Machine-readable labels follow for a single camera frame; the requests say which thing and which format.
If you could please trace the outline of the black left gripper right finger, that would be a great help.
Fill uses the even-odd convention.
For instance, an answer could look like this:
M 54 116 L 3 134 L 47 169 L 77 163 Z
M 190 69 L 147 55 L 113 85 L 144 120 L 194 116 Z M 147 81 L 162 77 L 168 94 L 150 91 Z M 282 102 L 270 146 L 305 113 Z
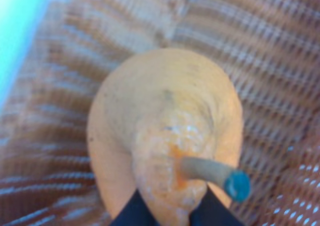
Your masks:
M 244 226 L 238 219 L 207 187 L 200 204 L 191 212 L 192 226 Z

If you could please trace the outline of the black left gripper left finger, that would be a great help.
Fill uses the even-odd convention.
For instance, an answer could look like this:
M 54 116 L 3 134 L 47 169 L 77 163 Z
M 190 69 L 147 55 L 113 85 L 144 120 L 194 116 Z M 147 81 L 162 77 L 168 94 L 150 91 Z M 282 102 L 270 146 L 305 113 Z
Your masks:
M 156 224 L 156 220 L 138 190 L 133 193 L 118 216 L 110 223 L 112 226 L 151 226 Z

